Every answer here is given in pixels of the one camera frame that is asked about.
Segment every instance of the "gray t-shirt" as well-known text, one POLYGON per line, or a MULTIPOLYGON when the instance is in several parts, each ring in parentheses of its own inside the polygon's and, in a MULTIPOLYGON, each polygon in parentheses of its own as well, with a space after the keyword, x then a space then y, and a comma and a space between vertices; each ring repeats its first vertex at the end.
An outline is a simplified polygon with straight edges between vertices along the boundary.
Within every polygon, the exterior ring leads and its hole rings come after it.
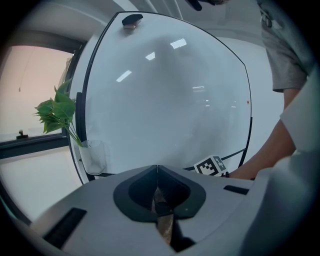
POLYGON ((294 22, 270 0, 257 0, 262 12, 272 21, 262 22, 262 41, 272 72, 272 89, 301 89, 315 63, 314 55, 294 22))

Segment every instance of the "sleeve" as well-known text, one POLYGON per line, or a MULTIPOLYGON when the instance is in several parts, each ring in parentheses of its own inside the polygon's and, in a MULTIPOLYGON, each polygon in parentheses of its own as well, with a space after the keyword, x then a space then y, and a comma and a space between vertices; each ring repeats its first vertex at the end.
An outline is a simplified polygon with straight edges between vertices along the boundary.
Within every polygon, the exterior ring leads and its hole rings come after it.
POLYGON ((284 89, 301 89, 307 81, 307 73, 291 47, 280 39, 263 22, 262 41, 266 48, 272 73, 272 89, 283 93, 284 89))

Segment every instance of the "wall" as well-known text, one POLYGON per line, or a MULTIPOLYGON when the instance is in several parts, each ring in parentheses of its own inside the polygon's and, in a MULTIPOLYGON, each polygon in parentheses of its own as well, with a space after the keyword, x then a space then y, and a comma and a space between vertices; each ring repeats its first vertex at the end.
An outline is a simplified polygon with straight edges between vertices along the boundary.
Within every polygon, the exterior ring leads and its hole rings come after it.
POLYGON ((252 131, 245 162, 265 143, 284 108, 282 93, 272 91, 272 74, 266 49, 249 42, 219 37, 245 64, 252 106, 252 131))
POLYGON ((20 29, 51 32, 88 41, 97 27, 101 24, 106 26, 110 18, 88 1, 44 1, 29 14, 20 29))
POLYGON ((31 221, 81 186, 68 146, 2 159, 0 178, 31 221))

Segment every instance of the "green plant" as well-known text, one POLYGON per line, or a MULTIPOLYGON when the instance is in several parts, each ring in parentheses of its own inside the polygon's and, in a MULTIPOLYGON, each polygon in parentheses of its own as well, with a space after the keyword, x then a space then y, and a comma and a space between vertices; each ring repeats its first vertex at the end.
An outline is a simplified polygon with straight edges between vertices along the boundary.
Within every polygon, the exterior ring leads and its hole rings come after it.
POLYGON ((41 123, 44 123, 43 133, 47 134, 60 128, 65 128, 76 143, 83 147, 72 121, 72 116, 76 111, 76 100, 70 99, 69 92, 67 92, 71 81, 72 78, 61 84, 58 89, 54 87, 54 100, 50 98, 41 102, 39 106, 35 107, 37 110, 35 115, 40 117, 41 123))

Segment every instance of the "ceiling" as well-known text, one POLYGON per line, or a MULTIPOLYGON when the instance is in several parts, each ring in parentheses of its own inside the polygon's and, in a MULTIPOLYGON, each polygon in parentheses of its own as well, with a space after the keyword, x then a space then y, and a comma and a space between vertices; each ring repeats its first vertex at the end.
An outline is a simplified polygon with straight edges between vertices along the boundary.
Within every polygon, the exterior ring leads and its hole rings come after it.
MULTIPOLYGON (((130 0, 139 10, 152 12, 150 2, 160 14, 179 17, 173 0, 130 0)), ((226 4, 212 6, 201 3, 202 11, 196 11, 186 0, 176 0, 183 20, 190 22, 216 37, 247 41, 263 46, 261 39, 260 11, 256 0, 230 0, 226 4)))

